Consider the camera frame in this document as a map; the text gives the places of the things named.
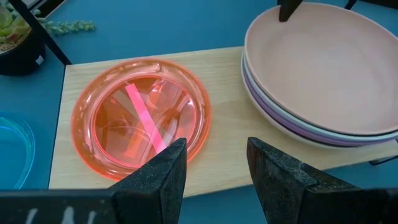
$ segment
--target black pot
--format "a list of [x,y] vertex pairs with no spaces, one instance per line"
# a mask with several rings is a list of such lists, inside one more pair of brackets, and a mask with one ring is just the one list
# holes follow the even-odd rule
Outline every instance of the black pot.
[[0,54],[0,75],[31,74],[39,68],[44,58],[44,42],[31,31],[17,47]]

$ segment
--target blue glass dish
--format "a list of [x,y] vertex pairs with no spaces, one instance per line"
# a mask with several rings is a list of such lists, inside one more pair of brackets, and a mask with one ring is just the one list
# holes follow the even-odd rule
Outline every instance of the blue glass dish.
[[0,189],[20,189],[33,165],[35,139],[29,125],[0,112]]

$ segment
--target potted plant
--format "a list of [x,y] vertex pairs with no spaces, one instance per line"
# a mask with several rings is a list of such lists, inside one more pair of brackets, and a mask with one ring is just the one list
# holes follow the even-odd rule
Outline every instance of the potted plant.
[[[64,35],[80,30],[92,31],[92,22],[76,21],[56,26],[52,21],[34,15],[47,32]],[[0,2],[0,75],[27,75],[39,68],[45,58],[44,42],[7,1]]]

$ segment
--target light wood surface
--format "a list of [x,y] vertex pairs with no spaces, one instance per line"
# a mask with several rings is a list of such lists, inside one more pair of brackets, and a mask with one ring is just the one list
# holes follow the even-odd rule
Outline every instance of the light wood surface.
[[[398,154],[395,141],[355,150],[327,150],[298,142],[273,127],[251,103],[240,74],[241,47],[158,55],[191,70],[209,92],[213,121],[201,152],[188,165],[184,196],[251,184],[246,141],[255,136],[318,169]],[[122,60],[67,66],[50,178],[51,189],[106,188],[112,180],[88,168],[70,139],[70,115],[90,80]]]

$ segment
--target succulent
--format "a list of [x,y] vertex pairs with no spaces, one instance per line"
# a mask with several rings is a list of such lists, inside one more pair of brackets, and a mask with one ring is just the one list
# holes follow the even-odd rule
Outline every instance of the succulent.
[[[94,31],[95,26],[92,21],[58,22],[46,21],[40,16],[40,11],[33,12],[36,19],[53,35],[64,35],[71,32]],[[19,15],[14,7],[7,0],[0,0],[0,45],[15,44],[23,37],[27,36],[31,28],[26,21]]]

